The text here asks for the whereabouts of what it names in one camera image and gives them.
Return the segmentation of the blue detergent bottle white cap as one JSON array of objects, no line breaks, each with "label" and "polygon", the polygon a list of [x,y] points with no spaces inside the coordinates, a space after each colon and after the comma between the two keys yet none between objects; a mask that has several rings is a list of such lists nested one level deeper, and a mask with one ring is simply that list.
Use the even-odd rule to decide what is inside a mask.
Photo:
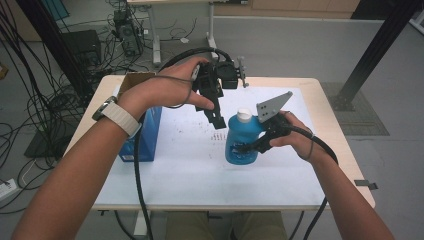
[{"label": "blue detergent bottle white cap", "polygon": [[226,160],[235,165],[253,163],[257,159],[258,152],[254,150],[241,152],[239,148],[255,142],[263,132],[258,118],[248,108],[239,108],[237,113],[229,119],[228,126]]}]

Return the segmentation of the black floor plate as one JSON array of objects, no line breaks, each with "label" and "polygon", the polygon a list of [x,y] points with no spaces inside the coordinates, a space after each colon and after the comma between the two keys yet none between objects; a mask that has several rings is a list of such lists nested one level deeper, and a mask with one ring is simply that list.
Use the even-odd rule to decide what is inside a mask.
[{"label": "black floor plate", "polygon": [[24,155],[28,158],[60,158],[65,153],[71,138],[71,134],[53,134],[37,131],[25,150]]}]

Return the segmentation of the white paper sheet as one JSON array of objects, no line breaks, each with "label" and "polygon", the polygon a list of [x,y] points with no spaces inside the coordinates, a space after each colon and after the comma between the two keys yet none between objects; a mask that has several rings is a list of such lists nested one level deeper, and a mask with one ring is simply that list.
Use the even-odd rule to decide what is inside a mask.
[{"label": "white paper sheet", "polygon": [[[224,90],[225,121],[239,108],[291,91],[283,109],[315,130],[304,94],[294,87],[248,87]],[[142,192],[150,209],[290,209],[315,208],[324,194],[312,170],[291,147],[272,148],[249,165],[226,161],[228,128],[215,130],[203,113],[185,105],[163,108],[153,162],[140,163]],[[95,206],[138,208],[132,162],[115,160]]]}]

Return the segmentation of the person's right hand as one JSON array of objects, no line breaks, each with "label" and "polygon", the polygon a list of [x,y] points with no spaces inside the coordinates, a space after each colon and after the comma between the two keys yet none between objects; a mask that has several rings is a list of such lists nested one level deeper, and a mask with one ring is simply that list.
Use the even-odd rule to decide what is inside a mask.
[{"label": "person's right hand", "polygon": [[[311,133],[311,130],[292,112],[281,111],[280,113],[294,127],[298,127],[302,130],[306,130],[307,132]],[[292,131],[287,136],[272,139],[270,141],[270,145],[272,147],[282,147],[290,145],[301,159],[311,164],[317,162],[318,160],[322,160],[324,157],[328,157],[326,151],[317,143],[314,143],[312,140],[294,131]]]}]

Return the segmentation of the black equipment box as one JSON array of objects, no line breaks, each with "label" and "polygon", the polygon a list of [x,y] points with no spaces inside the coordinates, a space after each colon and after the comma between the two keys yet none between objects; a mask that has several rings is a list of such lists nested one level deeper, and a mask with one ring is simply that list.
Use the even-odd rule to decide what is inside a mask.
[{"label": "black equipment box", "polygon": [[62,37],[71,53],[86,66],[101,63],[101,43],[95,30],[66,32]]}]

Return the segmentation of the black computer tower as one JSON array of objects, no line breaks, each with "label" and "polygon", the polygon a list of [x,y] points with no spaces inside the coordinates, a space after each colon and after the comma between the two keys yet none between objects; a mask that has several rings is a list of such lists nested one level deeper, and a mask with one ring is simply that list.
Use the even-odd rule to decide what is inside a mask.
[{"label": "black computer tower", "polygon": [[134,57],[142,54],[141,43],[130,17],[129,10],[115,10],[113,15],[118,38],[121,40],[124,55],[126,57]]}]

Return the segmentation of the person's left hand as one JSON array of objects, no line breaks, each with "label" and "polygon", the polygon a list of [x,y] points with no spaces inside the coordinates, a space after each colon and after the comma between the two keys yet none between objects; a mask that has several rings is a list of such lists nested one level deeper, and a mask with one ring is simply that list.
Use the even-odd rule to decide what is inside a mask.
[{"label": "person's left hand", "polygon": [[213,103],[192,91],[191,76],[199,63],[206,58],[193,57],[189,60],[167,67],[135,87],[125,91],[118,99],[118,105],[139,119],[143,113],[154,106],[177,106],[191,104],[212,110]]}]

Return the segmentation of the white standing desk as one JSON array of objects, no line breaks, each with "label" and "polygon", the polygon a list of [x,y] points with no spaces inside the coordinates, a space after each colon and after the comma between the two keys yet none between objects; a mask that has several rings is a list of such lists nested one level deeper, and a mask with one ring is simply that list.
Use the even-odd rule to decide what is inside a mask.
[{"label": "white standing desk", "polygon": [[160,37],[157,34],[155,26],[154,5],[165,4],[207,4],[208,5],[208,18],[209,25],[206,32],[206,39],[209,47],[216,48],[214,38],[214,7],[216,3],[225,3],[229,0],[126,0],[128,4],[134,6],[142,6],[146,11],[149,18],[150,31],[152,33],[152,63],[158,67],[162,63],[161,59],[161,43]]}]

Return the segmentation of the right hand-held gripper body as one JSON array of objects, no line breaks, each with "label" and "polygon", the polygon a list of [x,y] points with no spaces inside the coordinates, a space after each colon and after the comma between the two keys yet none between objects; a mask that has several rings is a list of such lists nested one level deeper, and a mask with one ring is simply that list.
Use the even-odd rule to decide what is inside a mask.
[{"label": "right hand-held gripper body", "polygon": [[290,123],[280,113],[280,110],[292,95],[293,93],[288,91],[256,105],[258,121],[271,138],[278,138],[290,134]]}]

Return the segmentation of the person's khaki pants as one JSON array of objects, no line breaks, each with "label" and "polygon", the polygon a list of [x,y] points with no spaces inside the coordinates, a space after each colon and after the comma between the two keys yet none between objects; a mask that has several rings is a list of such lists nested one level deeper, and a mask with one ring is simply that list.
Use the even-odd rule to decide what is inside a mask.
[{"label": "person's khaki pants", "polygon": [[[235,212],[228,240],[288,240],[281,212]],[[217,240],[206,211],[169,212],[165,240]]]}]

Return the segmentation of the light wooden table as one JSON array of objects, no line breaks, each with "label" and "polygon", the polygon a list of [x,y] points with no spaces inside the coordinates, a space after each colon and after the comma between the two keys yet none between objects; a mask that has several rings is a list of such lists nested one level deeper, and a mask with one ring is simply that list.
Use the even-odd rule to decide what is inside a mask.
[{"label": "light wooden table", "polygon": [[[293,95],[293,112],[335,152],[348,179],[368,201],[374,200],[339,124],[340,109],[331,92],[314,78],[250,77],[248,87],[227,90],[221,113],[280,94]],[[96,210],[137,210],[144,201],[161,210],[315,210],[324,194],[311,165],[289,147],[273,148],[249,165],[232,165],[224,154],[227,132],[215,129],[191,105],[162,111],[155,158],[138,169],[116,159],[93,205]]]}]

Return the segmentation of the wristwatch with white band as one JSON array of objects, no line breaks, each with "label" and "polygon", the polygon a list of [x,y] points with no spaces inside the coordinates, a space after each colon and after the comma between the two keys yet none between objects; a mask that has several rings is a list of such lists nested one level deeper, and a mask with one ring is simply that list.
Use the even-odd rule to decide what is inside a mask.
[{"label": "wristwatch with white band", "polygon": [[120,107],[117,104],[117,97],[110,96],[107,98],[99,108],[92,115],[92,119],[99,121],[103,117],[107,117],[109,120],[113,121],[118,125],[122,130],[124,130],[128,138],[133,138],[137,132],[142,127],[142,124],[139,123],[130,113],[125,109]]}]

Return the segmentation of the blue cardboard box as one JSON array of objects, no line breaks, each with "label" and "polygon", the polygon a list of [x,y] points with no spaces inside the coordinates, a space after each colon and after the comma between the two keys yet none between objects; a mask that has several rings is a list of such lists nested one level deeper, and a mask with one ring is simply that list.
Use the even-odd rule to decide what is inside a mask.
[{"label": "blue cardboard box", "polygon": [[[121,84],[118,96],[121,96],[126,90],[140,84],[153,77],[151,72],[128,73]],[[139,138],[138,161],[152,162],[155,158],[156,145],[159,133],[162,108],[152,107],[145,113],[142,121],[141,135]],[[127,140],[119,152],[119,156],[124,162],[134,161],[135,139]]]}]

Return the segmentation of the wooden cabinet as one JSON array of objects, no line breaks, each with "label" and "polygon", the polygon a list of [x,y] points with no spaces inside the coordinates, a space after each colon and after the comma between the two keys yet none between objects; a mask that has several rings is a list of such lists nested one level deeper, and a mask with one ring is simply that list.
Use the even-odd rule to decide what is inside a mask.
[{"label": "wooden cabinet", "polygon": [[216,3],[216,16],[350,19],[360,0],[241,0]]}]

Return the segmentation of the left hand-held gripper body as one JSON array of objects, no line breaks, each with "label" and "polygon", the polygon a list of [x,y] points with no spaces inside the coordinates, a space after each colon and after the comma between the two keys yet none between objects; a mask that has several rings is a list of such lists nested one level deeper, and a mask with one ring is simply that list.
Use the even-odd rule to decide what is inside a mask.
[{"label": "left hand-held gripper body", "polygon": [[192,90],[216,100],[223,96],[224,89],[236,89],[239,81],[244,88],[248,87],[242,58],[238,58],[238,63],[238,67],[233,60],[198,64],[193,72]]}]

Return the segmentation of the white power strip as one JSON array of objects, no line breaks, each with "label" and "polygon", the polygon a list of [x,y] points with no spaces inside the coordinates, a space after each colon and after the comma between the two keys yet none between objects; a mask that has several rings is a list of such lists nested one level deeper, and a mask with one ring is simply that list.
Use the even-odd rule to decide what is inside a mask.
[{"label": "white power strip", "polygon": [[18,187],[14,179],[10,179],[0,184],[0,201],[5,200],[18,191]]}]

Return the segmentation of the black metal frame post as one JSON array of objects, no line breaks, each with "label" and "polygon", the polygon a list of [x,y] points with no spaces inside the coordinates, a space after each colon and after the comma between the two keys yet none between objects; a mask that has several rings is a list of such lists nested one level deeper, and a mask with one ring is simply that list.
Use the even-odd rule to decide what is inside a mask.
[{"label": "black metal frame post", "polygon": [[347,107],[383,56],[395,42],[423,0],[400,0],[385,19],[357,65],[335,97],[337,107]]},{"label": "black metal frame post", "polygon": [[76,59],[66,45],[53,17],[42,0],[16,0],[43,43],[65,73],[78,96],[88,100],[94,95]]}]

